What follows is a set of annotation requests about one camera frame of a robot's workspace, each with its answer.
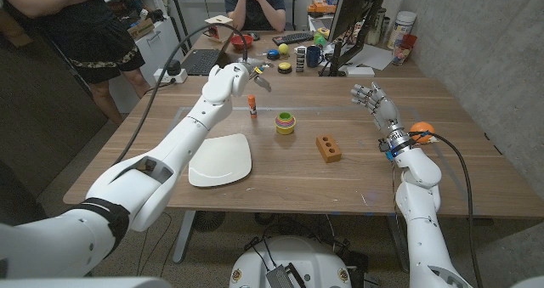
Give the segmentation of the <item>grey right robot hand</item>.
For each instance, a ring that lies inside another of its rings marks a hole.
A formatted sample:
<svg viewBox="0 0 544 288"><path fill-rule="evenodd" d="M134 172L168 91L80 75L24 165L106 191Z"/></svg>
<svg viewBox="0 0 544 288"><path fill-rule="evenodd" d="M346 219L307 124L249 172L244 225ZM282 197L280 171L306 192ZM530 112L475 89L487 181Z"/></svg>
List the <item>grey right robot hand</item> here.
<svg viewBox="0 0 544 288"><path fill-rule="evenodd" d="M381 143L379 147L382 152L389 151L392 157L396 157L410 149L414 140L404 131L396 105L376 82L372 82L370 88L354 84L351 94L351 101L368 109L377 129L385 136L388 147L385 148L384 143Z"/></svg>

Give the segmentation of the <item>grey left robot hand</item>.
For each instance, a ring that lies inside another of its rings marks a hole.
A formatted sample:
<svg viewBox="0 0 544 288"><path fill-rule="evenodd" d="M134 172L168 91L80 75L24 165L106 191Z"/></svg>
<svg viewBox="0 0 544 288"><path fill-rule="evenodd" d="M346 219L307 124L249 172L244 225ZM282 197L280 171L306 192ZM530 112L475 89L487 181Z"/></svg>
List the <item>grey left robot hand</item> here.
<svg viewBox="0 0 544 288"><path fill-rule="evenodd" d="M239 62L246 67L250 74L250 78L253 79L253 81L257 85L259 85L261 88L264 88L269 93L271 92L272 88L270 86L270 83L262 77L265 63L261 59L239 59Z"/></svg>

